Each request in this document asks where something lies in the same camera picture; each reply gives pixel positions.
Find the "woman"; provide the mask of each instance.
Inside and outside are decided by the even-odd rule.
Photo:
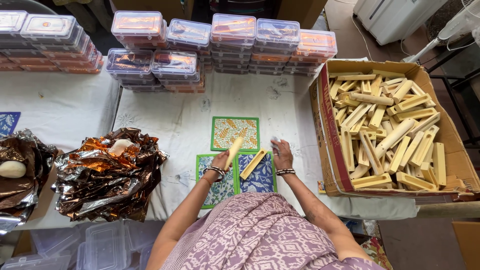
[[[292,169],[288,142],[272,143],[279,149],[273,149],[277,172]],[[227,157],[228,151],[218,154],[212,166],[224,167]],[[219,177],[207,170],[163,226],[147,270],[382,269],[294,172],[281,176],[309,222],[281,195],[254,192],[228,198],[195,222],[211,183]]]

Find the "woman's right hand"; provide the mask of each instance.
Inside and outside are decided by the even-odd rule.
[[[274,141],[270,140],[272,144],[278,146],[278,151],[276,148],[273,148],[273,163],[275,164],[275,169],[293,169],[293,155],[290,152],[290,144],[285,140]]]

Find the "crumpled foil paper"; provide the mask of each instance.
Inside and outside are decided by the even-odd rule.
[[[80,148],[55,160],[60,194],[56,210],[71,221],[129,218],[144,221],[148,196],[161,180],[160,168],[169,155],[158,149],[158,138],[136,128],[121,128],[104,137],[87,138]],[[119,139],[130,145],[116,156],[108,150]]]
[[[0,234],[30,217],[57,154],[55,146],[45,145],[28,129],[0,138],[0,163],[13,160],[27,167],[23,177],[0,176]]]

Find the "woman's arm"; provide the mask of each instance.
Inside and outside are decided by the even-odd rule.
[[[273,149],[275,168],[277,170],[292,169],[293,156],[288,142],[272,140],[272,143],[280,149],[280,152],[275,148]],[[342,261],[348,257],[371,260],[367,253],[355,242],[352,234],[343,222],[295,174],[287,173],[283,174],[282,177],[300,202],[308,221],[327,233],[335,247],[339,260]]]
[[[223,168],[227,158],[228,150],[216,155],[212,161],[212,166]],[[218,176],[219,174],[214,170],[208,170],[204,174],[204,177],[212,182]],[[209,190],[210,183],[204,178],[200,179],[182,203],[173,211],[155,240],[146,270],[158,270],[162,267],[180,237],[197,220],[198,213],[207,198]]]

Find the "white round object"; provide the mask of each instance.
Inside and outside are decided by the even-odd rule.
[[[112,148],[110,148],[108,152],[119,156],[125,151],[127,147],[129,147],[132,144],[133,142],[127,139],[120,139],[113,144]]]
[[[0,176],[20,178],[25,175],[27,167],[19,161],[6,161],[0,164]]]

